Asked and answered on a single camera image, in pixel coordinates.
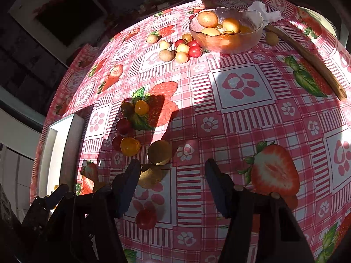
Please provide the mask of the brown kiwi fruit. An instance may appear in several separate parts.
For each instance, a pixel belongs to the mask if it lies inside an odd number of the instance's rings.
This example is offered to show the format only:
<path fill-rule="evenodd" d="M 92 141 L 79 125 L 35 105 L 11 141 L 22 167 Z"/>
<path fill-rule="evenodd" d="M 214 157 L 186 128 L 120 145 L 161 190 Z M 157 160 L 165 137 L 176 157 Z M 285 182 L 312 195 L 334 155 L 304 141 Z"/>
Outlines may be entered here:
<path fill-rule="evenodd" d="M 148 149 L 148 160 L 155 165 L 163 166 L 172 158 L 172 146 L 165 140 L 153 142 Z"/>
<path fill-rule="evenodd" d="M 151 189 L 162 181 L 167 172 L 168 170 L 162 166 L 145 164 L 141 167 L 138 185 L 145 189 Z"/>

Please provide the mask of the pale round fruit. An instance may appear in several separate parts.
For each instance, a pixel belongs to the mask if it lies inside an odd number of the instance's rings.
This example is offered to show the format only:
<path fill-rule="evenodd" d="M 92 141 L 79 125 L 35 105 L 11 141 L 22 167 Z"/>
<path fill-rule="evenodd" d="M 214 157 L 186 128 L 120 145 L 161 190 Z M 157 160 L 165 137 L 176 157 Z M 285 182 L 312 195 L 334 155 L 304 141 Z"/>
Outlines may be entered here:
<path fill-rule="evenodd" d="M 146 42 L 149 44 L 155 44 L 158 41 L 159 37 L 156 34 L 150 34 L 147 39 Z"/>

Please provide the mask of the yellow cherry tomato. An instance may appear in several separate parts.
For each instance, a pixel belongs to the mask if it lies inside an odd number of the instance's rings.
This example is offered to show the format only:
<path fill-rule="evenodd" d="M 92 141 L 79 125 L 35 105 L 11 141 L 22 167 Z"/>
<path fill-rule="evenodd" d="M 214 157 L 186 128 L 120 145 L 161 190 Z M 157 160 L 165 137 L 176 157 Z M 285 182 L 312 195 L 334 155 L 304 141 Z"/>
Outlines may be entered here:
<path fill-rule="evenodd" d="M 132 137 L 125 137 L 121 140 L 120 150 L 127 157 L 135 156 L 140 150 L 139 140 Z"/>

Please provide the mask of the pink strawberry pattern tablecloth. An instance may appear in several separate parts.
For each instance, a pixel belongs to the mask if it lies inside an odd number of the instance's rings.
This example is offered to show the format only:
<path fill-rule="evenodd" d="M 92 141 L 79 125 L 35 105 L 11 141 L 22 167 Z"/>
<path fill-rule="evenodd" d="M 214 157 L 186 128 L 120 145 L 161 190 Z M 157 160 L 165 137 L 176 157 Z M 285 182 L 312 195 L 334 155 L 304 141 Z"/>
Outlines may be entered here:
<path fill-rule="evenodd" d="M 137 187 L 117 228 L 132 262 L 217 262 L 229 228 L 204 177 L 213 158 L 253 192 L 284 193 L 316 262 L 327 262 L 350 226 L 350 100 L 328 84 L 288 43 L 264 39 L 234 55 L 207 51 L 180 64 L 160 60 L 160 43 L 176 43 L 203 9 L 199 0 L 159 12 L 116 34 L 103 50 L 85 46 L 69 67 L 49 109 L 48 126 L 93 105 L 82 157 L 110 182 L 130 158 L 113 149 L 125 101 L 144 99 L 131 137 L 148 162 L 165 140 L 168 172 L 151 189 Z M 77 194 L 92 191 L 80 174 Z M 156 211 L 153 229 L 137 227 L 140 210 Z"/>

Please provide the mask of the glass fruit bowl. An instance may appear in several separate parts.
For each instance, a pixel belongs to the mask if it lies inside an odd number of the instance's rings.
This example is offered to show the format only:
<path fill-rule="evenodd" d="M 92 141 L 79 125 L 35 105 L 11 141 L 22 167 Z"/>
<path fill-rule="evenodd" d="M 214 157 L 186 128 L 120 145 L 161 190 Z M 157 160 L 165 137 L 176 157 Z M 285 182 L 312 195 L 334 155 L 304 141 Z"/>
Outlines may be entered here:
<path fill-rule="evenodd" d="M 215 12 L 218 26 L 202 27 L 197 21 L 198 14 L 189 22 L 190 34 L 202 48 L 233 55 L 246 52 L 258 44 L 263 31 L 263 17 L 258 11 L 224 7 L 203 11 Z"/>

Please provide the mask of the wooden stick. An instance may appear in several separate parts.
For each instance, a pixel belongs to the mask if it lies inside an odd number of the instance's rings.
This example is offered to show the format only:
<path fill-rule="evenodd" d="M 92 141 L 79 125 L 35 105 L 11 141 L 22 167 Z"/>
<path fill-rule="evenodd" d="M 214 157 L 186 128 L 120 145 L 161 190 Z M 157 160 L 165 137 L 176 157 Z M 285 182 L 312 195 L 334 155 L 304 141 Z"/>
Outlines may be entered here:
<path fill-rule="evenodd" d="M 275 33 L 280 39 L 284 40 L 290 46 L 292 46 L 304 59 L 310 63 L 315 70 L 325 79 L 329 84 L 333 92 L 336 94 L 339 100 L 347 100 L 347 93 L 344 87 L 339 83 L 333 73 L 326 67 L 326 65 L 317 56 L 311 54 L 306 48 L 295 41 L 293 38 L 285 34 L 280 29 L 268 24 L 265 26 L 265 30 Z"/>

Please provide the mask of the red cherry tomato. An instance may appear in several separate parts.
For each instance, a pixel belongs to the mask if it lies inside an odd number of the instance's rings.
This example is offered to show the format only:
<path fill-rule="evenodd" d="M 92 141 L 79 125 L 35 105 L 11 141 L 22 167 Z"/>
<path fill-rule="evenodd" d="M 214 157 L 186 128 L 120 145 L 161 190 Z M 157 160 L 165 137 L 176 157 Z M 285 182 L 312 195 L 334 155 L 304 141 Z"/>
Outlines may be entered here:
<path fill-rule="evenodd" d="M 113 138 L 112 140 L 112 146 L 113 146 L 113 149 L 116 150 L 116 151 L 121 151 L 121 142 L 123 140 L 123 136 L 121 135 L 117 135 Z"/>
<path fill-rule="evenodd" d="M 132 124 L 127 118 L 121 118 L 116 123 L 116 130 L 121 135 L 127 135 L 132 131 Z"/>

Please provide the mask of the white shallow tray box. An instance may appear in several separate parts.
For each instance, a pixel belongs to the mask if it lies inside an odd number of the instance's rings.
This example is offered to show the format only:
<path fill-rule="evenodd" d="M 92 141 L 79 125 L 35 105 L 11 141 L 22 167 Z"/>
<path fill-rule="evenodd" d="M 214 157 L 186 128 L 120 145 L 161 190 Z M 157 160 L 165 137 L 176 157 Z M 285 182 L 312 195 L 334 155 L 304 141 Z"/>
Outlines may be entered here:
<path fill-rule="evenodd" d="M 93 105 L 87 106 L 48 126 L 39 159 L 36 188 L 38 196 L 51 195 L 60 184 L 68 185 L 70 191 L 75 190 L 81 165 L 91 160 L 82 155 L 93 108 Z"/>

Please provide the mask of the small orange tomato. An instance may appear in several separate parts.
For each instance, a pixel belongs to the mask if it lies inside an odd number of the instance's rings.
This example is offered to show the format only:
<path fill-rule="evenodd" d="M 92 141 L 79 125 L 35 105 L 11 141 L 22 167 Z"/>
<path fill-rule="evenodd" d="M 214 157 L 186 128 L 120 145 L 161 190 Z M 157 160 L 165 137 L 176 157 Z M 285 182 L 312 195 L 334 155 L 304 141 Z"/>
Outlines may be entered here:
<path fill-rule="evenodd" d="M 144 100 L 138 100 L 134 106 L 134 111 L 139 116 L 147 115 L 149 111 L 149 105 Z"/>

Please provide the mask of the orange in bowl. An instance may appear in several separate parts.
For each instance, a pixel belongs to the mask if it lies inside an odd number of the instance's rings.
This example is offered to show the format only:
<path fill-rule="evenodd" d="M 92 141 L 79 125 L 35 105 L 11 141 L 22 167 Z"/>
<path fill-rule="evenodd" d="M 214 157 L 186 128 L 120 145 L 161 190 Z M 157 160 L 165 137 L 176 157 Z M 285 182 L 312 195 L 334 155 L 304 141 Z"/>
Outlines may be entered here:
<path fill-rule="evenodd" d="M 213 11 L 202 11 L 197 15 L 197 21 L 202 27 L 216 28 L 218 26 L 218 17 Z"/>

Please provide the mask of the white crumpled tissue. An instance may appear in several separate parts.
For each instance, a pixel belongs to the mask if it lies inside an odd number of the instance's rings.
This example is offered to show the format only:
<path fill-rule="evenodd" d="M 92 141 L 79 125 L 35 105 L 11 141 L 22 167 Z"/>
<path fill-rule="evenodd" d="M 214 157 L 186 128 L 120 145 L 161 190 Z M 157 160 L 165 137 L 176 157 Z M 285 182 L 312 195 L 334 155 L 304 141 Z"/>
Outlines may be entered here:
<path fill-rule="evenodd" d="M 258 11 L 263 17 L 263 26 L 267 26 L 269 23 L 275 23 L 282 20 L 283 17 L 279 11 L 268 12 L 266 6 L 261 1 L 254 1 L 248 8 L 248 11 Z"/>

